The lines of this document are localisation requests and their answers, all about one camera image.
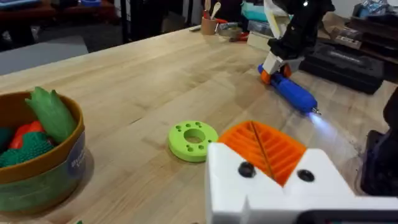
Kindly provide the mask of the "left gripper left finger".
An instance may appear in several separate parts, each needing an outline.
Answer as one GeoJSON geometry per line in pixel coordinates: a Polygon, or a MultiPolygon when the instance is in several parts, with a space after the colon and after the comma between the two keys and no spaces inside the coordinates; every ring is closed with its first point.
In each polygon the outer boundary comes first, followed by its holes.
{"type": "Polygon", "coordinates": [[[272,179],[265,142],[280,134],[272,127],[245,121],[225,131],[208,147],[206,161],[206,222],[240,223],[246,203],[280,197],[272,179]]]}

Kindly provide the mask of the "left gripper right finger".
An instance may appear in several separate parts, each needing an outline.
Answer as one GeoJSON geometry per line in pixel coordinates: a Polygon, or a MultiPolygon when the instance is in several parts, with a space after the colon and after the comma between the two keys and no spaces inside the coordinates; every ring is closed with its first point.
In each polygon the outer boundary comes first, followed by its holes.
{"type": "Polygon", "coordinates": [[[308,149],[290,136],[262,123],[252,122],[265,175],[257,178],[264,195],[277,197],[354,198],[344,178],[321,149],[308,149]]]}

